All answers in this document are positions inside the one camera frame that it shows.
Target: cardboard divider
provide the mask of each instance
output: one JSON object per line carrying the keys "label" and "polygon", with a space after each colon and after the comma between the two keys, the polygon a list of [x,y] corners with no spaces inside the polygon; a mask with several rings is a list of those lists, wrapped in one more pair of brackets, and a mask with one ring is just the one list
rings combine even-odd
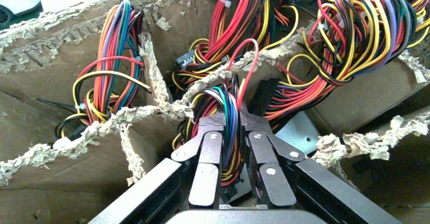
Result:
{"label": "cardboard divider", "polygon": [[[131,1],[136,9],[145,12],[139,52],[152,94],[140,90],[133,108],[123,108],[104,124],[94,123],[75,141],[56,141],[53,148],[45,143],[51,139],[54,125],[66,114],[35,99],[72,101],[70,87],[84,66],[96,59],[105,15],[118,0],[91,0],[0,32],[0,41],[9,37],[0,42],[0,132],[7,132],[0,136],[0,150],[12,142],[16,144],[16,150],[9,153],[4,150],[0,155],[0,160],[14,159],[0,162],[0,201],[7,203],[12,196],[24,195],[36,199],[26,203],[14,200],[4,205],[0,208],[0,223],[32,223],[33,214],[48,223],[76,223],[81,218],[95,216],[129,184],[144,177],[162,157],[168,156],[178,123],[193,116],[188,102],[196,92],[231,76],[232,72],[239,73],[241,78],[246,76],[253,52],[246,53],[231,71],[220,68],[197,81],[183,99],[169,103],[167,83],[175,58],[187,52],[193,40],[207,37],[216,0]],[[308,20],[302,20],[299,27],[306,27],[307,32],[308,24]],[[279,76],[276,63],[286,65],[292,55],[303,50],[297,46],[301,41],[298,32],[279,47],[260,53],[259,68],[245,96],[247,101],[260,80]],[[339,125],[339,120],[350,122],[348,129],[352,129],[397,104],[421,86],[399,63],[395,61],[375,76],[369,74],[339,88],[338,96],[329,97],[317,107],[316,116],[311,119],[317,126],[324,125],[317,122],[320,117],[328,125],[320,128],[340,132],[345,130],[346,123]],[[295,62],[292,66],[294,73],[302,76],[310,69],[308,62]],[[381,80],[398,73],[400,79]],[[373,110],[366,117],[359,113],[361,105],[369,99],[370,90],[363,88],[363,84],[373,86],[374,94],[368,105]],[[83,90],[91,86],[88,82]],[[331,108],[337,108],[341,114],[328,113]],[[31,144],[34,147],[25,153]],[[63,202],[62,208],[50,204]],[[84,211],[69,211],[70,208]]]}

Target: cable tie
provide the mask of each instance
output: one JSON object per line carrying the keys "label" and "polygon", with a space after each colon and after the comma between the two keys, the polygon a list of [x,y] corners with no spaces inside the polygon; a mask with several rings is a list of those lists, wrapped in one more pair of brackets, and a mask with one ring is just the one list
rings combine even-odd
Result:
{"label": "cable tie", "polygon": [[230,0],[219,0],[220,2],[224,3],[224,6],[226,8],[229,8],[231,6],[231,1]]}
{"label": "cable tie", "polygon": [[323,23],[323,24],[319,24],[317,27],[316,27],[318,30],[319,29],[324,29],[324,30],[328,30],[328,28],[327,28],[327,24],[325,24],[325,23]]}
{"label": "cable tie", "polygon": [[340,15],[340,13],[336,13],[336,18],[337,18],[338,21],[342,20],[342,16]]}
{"label": "cable tie", "polygon": [[417,24],[421,25],[424,22],[424,17],[417,19]]}
{"label": "cable tie", "polygon": [[76,109],[84,110],[85,109],[85,103],[81,103],[79,105],[75,105]]}
{"label": "cable tie", "polygon": [[340,15],[340,13],[336,14],[336,18],[339,21],[339,24],[338,24],[339,27],[340,28],[344,28],[345,27],[345,23],[343,23],[343,19],[342,19],[342,16]]}
{"label": "cable tie", "polygon": [[224,57],[222,57],[221,58],[221,62],[224,62],[224,63],[226,63],[226,62],[228,62],[228,57],[227,56],[224,56]]}

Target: car tire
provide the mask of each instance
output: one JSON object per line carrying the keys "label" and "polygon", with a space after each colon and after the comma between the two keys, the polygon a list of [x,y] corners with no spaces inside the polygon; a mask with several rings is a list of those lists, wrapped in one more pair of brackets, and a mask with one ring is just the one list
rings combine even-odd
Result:
{"label": "car tire", "polygon": [[0,25],[6,25],[14,17],[14,14],[8,8],[0,5]]}

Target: wire bundle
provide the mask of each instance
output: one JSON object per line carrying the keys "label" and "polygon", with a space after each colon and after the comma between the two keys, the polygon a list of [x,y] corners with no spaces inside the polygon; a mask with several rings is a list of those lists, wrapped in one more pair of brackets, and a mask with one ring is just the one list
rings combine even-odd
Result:
{"label": "wire bundle", "polygon": [[[180,97],[181,93],[196,80],[204,78],[228,62],[231,52],[245,38],[256,39],[259,47],[265,50],[284,42],[297,27],[289,30],[291,19],[281,12],[283,7],[280,5],[283,0],[239,0],[233,17],[226,25],[225,1],[228,0],[219,0],[214,8],[209,39],[197,39],[191,44],[189,51],[194,51],[193,62],[185,69],[177,67],[173,71],[172,80],[176,85],[177,97]],[[276,29],[289,33],[275,42]],[[250,49],[252,47],[247,46],[243,53]]]}
{"label": "wire bundle", "polygon": [[[279,130],[296,112],[321,102],[334,88],[349,83],[359,74],[381,68],[420,42],[430,24],[427,2],[318,0],[317,22],[307,37],[303,31],[304,47],[310,55],[297,54],[291,58],[283,69],[286,82],[279,83],[266,111],[272,129]],[[423,15],[427,20],[420,24],[418,17]],[[318,42],[312,40],[317,29],[322,36]],[[310,47],[321,43],[321,53]],[[311,61],[318,75],[309,82],[291,76],[290,67],[297,58]]]}
{"label": "wire bundle", "polygon": [[[195,94],[190,103],[190,107],[193,108],[194,119],[188,119],[187,121],[182,121],[179,124],[177,128],[177,136],[172,142],[174,150],[181,147],[181,145],[196,136],[200,118],[213,115],[221,109],[226,117],[226,130],[224,131],[224,144],[222,151],[223,173],[221,187],[234,184],[236,180],[238,180],[243,167],[243,159],[240,155],[239,149],[239,110],[242,105],[246,87],[257,64],[259,52],[257,41],[254,39],[243,41],[233,54],[233,57],[235,57],[242,47],[248,43],[254,44],[256,54],[246,78],[242,80],[239,85],[239,78],[235,75],[229,83],[225,81],[220,85],[202,90]],[[230,59],[229,69],[233,62],[234,59]]]}
{"label": "wire bundle", "polygon": [[[138,53],[137,39],[141,23],[142,13],[134,10],[128,0],[121,0],[119,5],[109,11],[101,31],[98,59],[83,69],[73,84],[74,108],[77,112],[57,125],[57,139],[60,135],[65,137],[64,127],[72,120],[80,119],[85,126],[95,121],[104,123],[112,113],[131,105],[139,87],[150,93],[150,87],[141,82],[144,64]],[[124,50],[128,51],[129,57],[124,56]],[[129,75],[119,72],[121,60],[130,62]],[[94,88],[86,93],[81,104],[82,83],[93,77]],[[114,92],[117,77],[128,80],[118,94]]]}

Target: metal plate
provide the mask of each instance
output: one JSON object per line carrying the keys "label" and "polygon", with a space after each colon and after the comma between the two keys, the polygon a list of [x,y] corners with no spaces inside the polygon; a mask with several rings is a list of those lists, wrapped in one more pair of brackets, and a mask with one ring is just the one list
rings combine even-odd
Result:
{"label": "metal plate", "polygon": [[319,133],[303,111],[295,115],[281,130],[276,137],[309,154],[316,150]]}

